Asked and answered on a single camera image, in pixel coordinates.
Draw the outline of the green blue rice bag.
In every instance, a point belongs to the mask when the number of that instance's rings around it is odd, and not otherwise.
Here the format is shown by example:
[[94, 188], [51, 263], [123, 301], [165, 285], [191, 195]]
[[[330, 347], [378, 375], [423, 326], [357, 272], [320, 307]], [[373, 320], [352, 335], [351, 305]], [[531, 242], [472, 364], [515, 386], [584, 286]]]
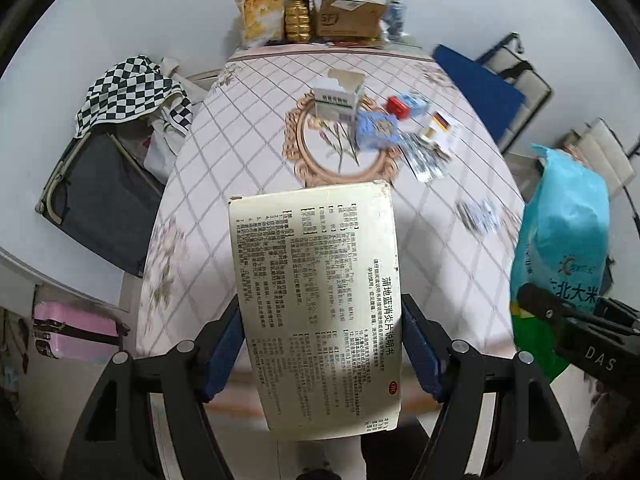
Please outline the green blue rice bag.
[[525, 205], [510, 274], [514, 344], [531, 353], [550, 382], [568, 367], [553, 348], [551, 327], [518, 300], [534, 284], [591, 313], [600, 297], [608, 255], [610, 202], [602, 177], [564, 152], [532, 146], [544, 160], [535, 193]]

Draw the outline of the cream medicine box with text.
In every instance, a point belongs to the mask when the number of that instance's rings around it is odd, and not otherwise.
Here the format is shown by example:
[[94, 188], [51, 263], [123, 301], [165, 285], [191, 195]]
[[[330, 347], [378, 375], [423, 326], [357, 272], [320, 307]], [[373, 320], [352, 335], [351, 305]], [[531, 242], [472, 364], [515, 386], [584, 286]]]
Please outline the cream medicine box with text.
[[401, 301], [384, 181], [235, 198], [229, 226], [246, 346], [282, 440], [388, 431], [401, 404]]

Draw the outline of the blue patterned small box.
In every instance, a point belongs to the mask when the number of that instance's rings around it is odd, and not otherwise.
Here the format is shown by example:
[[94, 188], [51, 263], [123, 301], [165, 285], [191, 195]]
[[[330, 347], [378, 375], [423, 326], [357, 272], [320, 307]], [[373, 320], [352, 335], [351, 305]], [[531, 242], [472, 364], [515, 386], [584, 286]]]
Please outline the blue patterned small box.
[[360, 110], [356, 116], [355, 139], [360, 151], [397, 148], [400, 142], [397, 118], [386, 113]]

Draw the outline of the white box with striped flag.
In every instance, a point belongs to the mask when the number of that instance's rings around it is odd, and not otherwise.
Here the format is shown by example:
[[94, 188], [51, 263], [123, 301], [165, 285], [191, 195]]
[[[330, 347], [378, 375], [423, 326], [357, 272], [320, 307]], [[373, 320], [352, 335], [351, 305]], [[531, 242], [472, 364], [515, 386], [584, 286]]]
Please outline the white box with striped flag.
[[416, 137], [427, 148], [434, 148], [442, 156], [450, 158], [454, 154], [462, 130], [463, 125], [457, 119], [441, 112], [433, 112]]

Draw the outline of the pink suitcase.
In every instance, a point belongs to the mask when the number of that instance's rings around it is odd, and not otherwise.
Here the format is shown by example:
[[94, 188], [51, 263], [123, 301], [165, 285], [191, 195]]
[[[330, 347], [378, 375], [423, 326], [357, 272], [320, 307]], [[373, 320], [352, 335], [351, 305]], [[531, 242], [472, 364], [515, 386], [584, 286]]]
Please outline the pink suitcase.
[[52, 359], [106, 364], [124, 348], [129, 327], [114, 318], [55, 301], [34, 307], [35, 348]]

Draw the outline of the chair with beige cloth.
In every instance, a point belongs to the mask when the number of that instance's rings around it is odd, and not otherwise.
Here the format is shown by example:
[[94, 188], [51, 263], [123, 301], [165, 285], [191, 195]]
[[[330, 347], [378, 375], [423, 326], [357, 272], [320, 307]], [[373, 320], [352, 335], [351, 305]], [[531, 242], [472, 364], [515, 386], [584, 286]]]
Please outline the chair with beige cloth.
[[561, 148], [604, 180], [609, 200], [619, 196], [636, 176], [623, 144], [602, 118], [588, 124], [582, 133], [567, 133]]

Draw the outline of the dark folding chair left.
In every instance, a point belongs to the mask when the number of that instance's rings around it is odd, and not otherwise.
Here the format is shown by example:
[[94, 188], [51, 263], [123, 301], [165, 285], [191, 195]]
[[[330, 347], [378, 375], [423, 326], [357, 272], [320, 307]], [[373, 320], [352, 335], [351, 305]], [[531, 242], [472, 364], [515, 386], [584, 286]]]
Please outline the dark folding chair left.
[[36, 205], [77, 243], [120, 270], [143, 275], [164, 187], [143, 166], [151, 128], [99, 124], [73, 138]]

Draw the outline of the red blue small box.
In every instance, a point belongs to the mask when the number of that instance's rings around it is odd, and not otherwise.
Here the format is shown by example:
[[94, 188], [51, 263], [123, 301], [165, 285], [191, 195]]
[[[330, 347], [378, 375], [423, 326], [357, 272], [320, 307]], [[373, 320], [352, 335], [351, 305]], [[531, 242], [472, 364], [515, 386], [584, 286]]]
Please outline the red blue small box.
[[417, 118], [426, 114], [431, 107], [431, 102], [420, 93], [409, 92], [390, 96], [385, 104], [388, 114], [398, 120]]

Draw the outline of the white green medicine box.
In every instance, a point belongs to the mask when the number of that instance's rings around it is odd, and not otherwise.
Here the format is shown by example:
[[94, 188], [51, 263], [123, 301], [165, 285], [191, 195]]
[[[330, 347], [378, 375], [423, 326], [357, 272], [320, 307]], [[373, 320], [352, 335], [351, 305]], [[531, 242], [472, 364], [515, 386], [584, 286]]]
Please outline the white green medicine box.
[[314, 116], [327, 122], [354, 122], [365, 85], [363, 73], [330, 68], [311, 83]]

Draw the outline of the checkered black white cloth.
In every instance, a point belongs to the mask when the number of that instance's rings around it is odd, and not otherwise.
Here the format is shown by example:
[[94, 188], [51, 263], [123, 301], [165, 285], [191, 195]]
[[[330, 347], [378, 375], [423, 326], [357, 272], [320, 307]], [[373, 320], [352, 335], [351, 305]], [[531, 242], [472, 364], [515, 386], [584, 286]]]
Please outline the checkered black white cloth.
[[81, 139], [96, 125], [124, 124], [156, 112], [180, 133], [190, 131], [192, 102], [183, 85], [145, 55], [126, 58], [87, 90], [75, 116], [74, 138]]

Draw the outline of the patterned tablecloth dining table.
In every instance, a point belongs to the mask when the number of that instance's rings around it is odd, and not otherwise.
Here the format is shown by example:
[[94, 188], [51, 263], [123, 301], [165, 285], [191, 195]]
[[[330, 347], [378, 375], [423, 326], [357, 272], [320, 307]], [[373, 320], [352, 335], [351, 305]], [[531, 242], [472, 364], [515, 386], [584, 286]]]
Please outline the patterned tablecloth dining table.
[[[330, 68], [365, 74], [369, 105], [416, 92], [461, 122], [446, 177], [421, 183], [403, 154], [360, 152], [344, 124], [314, 116], [311, 83]], [[233, 197], [376, 179], [392, 187], [402, 290], [477, 348], [510, 341], [509, 274], [524, 202], [472, 106], [427, 55], [292, 46], [233, 55], [196, 113], [153, 228], [138, 351], [164, 352], [194, 336], [234, 295]], [[469, 231], [458, 200], [491, 200], [501, 209], [498, 231]]]

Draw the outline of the plastic water bottle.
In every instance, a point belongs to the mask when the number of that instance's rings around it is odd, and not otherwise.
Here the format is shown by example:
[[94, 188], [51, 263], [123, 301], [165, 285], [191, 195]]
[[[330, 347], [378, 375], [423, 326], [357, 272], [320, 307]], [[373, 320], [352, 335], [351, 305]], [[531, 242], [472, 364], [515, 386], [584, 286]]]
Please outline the plastic water bottle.
[[406, 6], [404, 0], [387, 0], [383, 21], [389, 40], [399, 40], [404, 33]]

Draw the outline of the cardboard shipping box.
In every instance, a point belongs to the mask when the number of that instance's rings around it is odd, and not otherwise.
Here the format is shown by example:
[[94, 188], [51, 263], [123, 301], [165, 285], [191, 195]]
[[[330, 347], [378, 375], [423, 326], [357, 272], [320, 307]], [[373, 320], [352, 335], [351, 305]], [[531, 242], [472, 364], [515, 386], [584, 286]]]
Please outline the cardboard shipping box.
[[314, 31], [322, 38], [374, 38], [386, 12], [386, 0], [311, 0]]

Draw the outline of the gold foil chocolates box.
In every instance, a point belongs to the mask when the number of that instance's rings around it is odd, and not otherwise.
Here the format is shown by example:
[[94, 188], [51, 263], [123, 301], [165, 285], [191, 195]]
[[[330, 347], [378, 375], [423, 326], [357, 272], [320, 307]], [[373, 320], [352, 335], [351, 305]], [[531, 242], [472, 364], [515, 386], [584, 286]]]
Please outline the gold foil chocolates box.
[[284, 31], [288, 42], [310, 43], [310, 14], [305, 0], [284, 0]]

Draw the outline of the yellow snack bag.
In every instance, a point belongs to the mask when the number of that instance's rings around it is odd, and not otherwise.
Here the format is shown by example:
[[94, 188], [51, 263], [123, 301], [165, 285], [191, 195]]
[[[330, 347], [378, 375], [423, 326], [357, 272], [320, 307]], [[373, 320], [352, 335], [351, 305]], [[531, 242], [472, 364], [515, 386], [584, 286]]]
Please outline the yellow snack bag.
[[242, 20], [242, 44], [256, 48], [283, 38], [284, 0], [234, 0]]

